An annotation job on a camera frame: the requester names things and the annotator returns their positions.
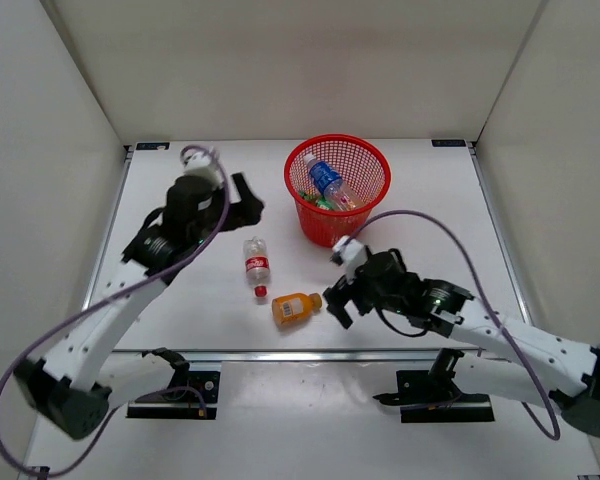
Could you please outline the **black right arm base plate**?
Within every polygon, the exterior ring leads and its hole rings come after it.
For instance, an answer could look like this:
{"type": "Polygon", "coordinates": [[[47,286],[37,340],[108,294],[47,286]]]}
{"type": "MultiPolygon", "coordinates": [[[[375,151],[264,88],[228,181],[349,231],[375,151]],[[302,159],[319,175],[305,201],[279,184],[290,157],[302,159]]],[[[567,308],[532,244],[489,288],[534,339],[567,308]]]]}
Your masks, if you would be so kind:
{"type": "Polygon", "coordinates": [[[454,383],[456,364],[465,357],[460,350],[442,349],[428,370],[398,370],[397,391],[373,399],[397,407],[402,424],[494,422],[488,395],[464,393],[454,383]]]}

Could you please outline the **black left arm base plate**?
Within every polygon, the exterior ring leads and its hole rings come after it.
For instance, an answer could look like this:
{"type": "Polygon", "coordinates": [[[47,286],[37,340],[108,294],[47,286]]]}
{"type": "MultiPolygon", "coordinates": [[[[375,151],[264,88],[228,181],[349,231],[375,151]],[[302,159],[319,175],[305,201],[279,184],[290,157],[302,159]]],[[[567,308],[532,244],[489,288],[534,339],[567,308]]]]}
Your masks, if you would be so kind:
{"type": "Polygon", "coordinates": [[[192,363],[186,388],[152,394],[126,407],[126,417],[143,420],[215,420],[218,412],[221,365],[192,363]]]}

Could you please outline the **orange juice bottle barcode label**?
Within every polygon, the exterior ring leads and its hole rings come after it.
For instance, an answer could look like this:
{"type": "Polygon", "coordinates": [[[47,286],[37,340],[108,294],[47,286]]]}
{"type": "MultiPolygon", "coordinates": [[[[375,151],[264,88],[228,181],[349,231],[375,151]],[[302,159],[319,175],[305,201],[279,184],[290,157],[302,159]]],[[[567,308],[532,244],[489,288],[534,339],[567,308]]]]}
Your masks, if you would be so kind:
{"type": "Polygon", "coordinates": [[[275,298],[271,302],[274,322],[279,328],[299,325],[308,321],[322,308],[322,297],[318,293],[294,293],[275,298]]]}

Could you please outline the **clear bottle blue label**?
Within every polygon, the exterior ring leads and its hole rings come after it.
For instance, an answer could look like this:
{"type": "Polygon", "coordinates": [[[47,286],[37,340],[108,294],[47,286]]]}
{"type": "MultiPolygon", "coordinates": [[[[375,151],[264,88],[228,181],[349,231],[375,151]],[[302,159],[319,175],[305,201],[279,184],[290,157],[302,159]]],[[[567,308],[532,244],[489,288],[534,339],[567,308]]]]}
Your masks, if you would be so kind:
{"type": "Polygon", "coordinates": [[[364,206],[359,195],[326,161],[309,153],[303,157],[310,180],[335,211],[353,211],[364,206]]]}

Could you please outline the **green plastic soda bottle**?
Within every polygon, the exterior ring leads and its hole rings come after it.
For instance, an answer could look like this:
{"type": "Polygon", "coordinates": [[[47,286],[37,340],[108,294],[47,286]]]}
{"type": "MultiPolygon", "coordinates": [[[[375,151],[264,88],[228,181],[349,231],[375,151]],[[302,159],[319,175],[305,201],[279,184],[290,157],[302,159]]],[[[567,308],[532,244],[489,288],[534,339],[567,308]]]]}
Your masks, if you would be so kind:
{"type": "Polygon", "coordinates": [[[319,193],[307,193],[305,191],[299,191],[299,196],[306,201],[307,203],[326,211],[333,211],[330,203],[325,199],[325,197],[319,193]]]}

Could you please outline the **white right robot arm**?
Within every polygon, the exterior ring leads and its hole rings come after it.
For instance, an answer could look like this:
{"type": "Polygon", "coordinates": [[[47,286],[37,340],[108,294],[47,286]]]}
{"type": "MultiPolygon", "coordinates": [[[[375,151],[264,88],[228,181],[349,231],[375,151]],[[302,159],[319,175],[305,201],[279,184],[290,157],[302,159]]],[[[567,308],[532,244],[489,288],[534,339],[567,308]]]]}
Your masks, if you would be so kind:
{"type": "Polygon", "coordinates": [[[346,311],[353,304],[361,315],[400,315],[420,335],[437,334],[498,356],[492,361],[441,350],[425,382],[438,398],[474,392],[550,405],[571,427],[600,438],[600,344],[501,316],[462,287],[409,271],[397,249],[372,253],[342,238],[331,260],[344,274],[323,296],[344,328],[353,323],[346,311]]]}

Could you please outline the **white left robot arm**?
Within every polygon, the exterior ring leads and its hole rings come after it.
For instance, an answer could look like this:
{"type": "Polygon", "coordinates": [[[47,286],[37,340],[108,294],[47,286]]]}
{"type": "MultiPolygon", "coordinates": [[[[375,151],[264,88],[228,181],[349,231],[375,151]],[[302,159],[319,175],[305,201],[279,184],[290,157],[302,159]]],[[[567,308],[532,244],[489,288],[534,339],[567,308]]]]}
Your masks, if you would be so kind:
{"type": "Polygon", "coordinates": [[[185,260],[220,232],[257,224],[263,202],[243,174],[224,185],[198,175],[178,177],[164,206],[151,211],[122,252],[115,276],[95,309],[40,359],[18,362],[14,377],[27,403],[73,440],[89,436],[114,408],[159,393],[186,395],[188,363],[166,348],[143,351],[122,369],[104,370],[109,355],[145,308],[174,281],[185,260]]]}

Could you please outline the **clear bottle red label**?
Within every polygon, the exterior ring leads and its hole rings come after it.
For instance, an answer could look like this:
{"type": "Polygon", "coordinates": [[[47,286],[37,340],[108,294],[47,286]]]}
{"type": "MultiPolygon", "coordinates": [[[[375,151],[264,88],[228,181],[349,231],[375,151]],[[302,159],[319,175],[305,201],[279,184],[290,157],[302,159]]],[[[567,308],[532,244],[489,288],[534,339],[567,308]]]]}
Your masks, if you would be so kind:
{"type": "Polygon", "coordinates": [[[243,253],[247,282],[257,299],[265,299],[271,278],[266,243],[258,237],[248,239],[243,244],[243,253]]]}

